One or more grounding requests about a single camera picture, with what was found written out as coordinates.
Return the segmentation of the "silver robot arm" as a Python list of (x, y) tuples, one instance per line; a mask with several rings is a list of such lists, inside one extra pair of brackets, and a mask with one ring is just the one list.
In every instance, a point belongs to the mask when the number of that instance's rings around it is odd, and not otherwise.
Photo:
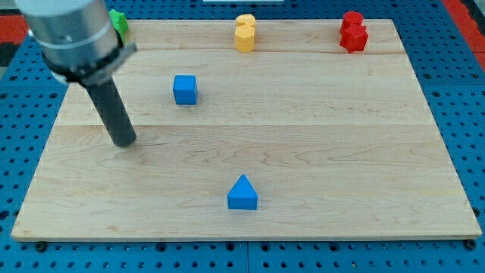
[(16, 0), (45, 63), (61, 81), (99, 86), (137, 51), (117, 34), (103, 0)]

